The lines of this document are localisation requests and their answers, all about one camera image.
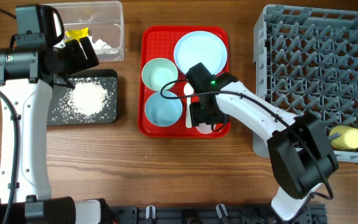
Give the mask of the white tissue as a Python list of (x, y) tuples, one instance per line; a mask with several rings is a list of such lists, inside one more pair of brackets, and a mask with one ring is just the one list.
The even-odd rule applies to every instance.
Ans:
[(94, 51), (96, 52), (97, 55), (102, 55), (102, 54), (117, 54), (118, 50), (112, 48), (109, 44), (107, 44), (105, 41), (98, 39), (96, 42), (93, 42), (93, 37), (92, 36), (88, 36), (91, 45), (94, 49)]

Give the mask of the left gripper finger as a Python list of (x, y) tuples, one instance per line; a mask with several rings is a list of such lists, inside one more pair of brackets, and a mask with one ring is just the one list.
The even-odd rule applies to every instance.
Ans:
[(68, 73), (78, 73), (87, 69), (85, 54), (77, 40), (68, 41), (65, 50), (68, 57)]
[(80, 39), (80, 44), (83, 48), (84, 54), (86, 56), (86, 66), (88, 68), (93, 68), (99, 65), (98, 57), (94, 51), (92, 43), (89, 37), (82, 37)]

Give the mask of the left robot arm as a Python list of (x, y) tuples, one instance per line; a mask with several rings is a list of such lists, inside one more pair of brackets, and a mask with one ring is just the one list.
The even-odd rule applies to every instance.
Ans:
[(0, 49), (2, 143), (0, 223), (107, 223), (102, 199), (52, 198), (46, 165), (47, 116), (55, 79), (98, 65), (88, 38), (59, 47), (65, 31), (52, 6), (17, 6), (17, 33)]

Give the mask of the light blue rice bowl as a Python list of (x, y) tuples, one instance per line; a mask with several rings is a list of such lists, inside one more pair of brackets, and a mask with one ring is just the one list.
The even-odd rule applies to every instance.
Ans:
[(147, 99), (144, 111), (146, 118), (152, 124), (168, 127), (180, 119), (183, 105), (180, 99), (166, 99), (160, 92), (156, 92)]

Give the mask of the light blue plate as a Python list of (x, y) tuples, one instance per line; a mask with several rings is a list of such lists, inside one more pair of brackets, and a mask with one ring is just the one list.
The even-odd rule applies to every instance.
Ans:
[(194, 31), (185, 34), (176, 43), (173, 58), (182, 73), (202, 63), (208, 71), (217, 75), (227, 63), (227, 47), (215, 34), (206, 31)]

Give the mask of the yellow plastic cup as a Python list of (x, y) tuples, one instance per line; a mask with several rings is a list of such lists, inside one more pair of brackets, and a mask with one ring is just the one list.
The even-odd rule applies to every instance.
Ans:
[(329, 132), (329, 141), (333, 148), (350, 150), (358, 148), (358, 129), (350, 126), (336, 126)]

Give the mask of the green small bowl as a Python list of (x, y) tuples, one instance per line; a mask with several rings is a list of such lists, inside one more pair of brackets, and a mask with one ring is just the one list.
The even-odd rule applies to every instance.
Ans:
[(154, 58), (143, 66), (141, 78), (147, 88), (160, 91), (164, 85), (178, 79), (178, 69), (167, 58)]

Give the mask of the yellow foil wrapper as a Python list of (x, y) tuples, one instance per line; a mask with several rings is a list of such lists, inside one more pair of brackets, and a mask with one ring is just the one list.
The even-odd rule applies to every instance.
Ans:
[(89, 30), (88, 27), (85, 27), (83, 29), (77, 29), (77, 30), (73, 30), (73, 29), (66, 30), (64, 41), (68, 42), (71, 40), (80, 40), (81, 38), (87, 37), (89, 36), (88, 30)]

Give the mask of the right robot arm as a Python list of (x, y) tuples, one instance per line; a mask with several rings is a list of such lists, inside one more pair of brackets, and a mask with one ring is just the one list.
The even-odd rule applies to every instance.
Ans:
[(193, 126), (204, 123), (219, 131), (235, 118), (263, 140), (279, 184), (270, 203), (279, 219), (296, 219), (319, 194), (320, 185), (328, 191), (325, 199), (333, 199), (328, 178), (339, 163), (320, 118), (281, 110), (253, 94), (234, 75), (213, 75), (202, 63), (192, 66), (185, 78), (198, 97), (190, 105)]

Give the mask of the white plastic spoon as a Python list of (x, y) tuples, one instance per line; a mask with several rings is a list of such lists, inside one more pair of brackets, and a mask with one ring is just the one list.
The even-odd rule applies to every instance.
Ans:
[[(189, 83), (186, 83), (183, 92), (185, 96), (192, 95), (194, 93), (194, 89)], [(191, 105), (191, 97), (188, 97), (186, 99), (186, 127), (187, 128), (192, 128), (190, 105)]]

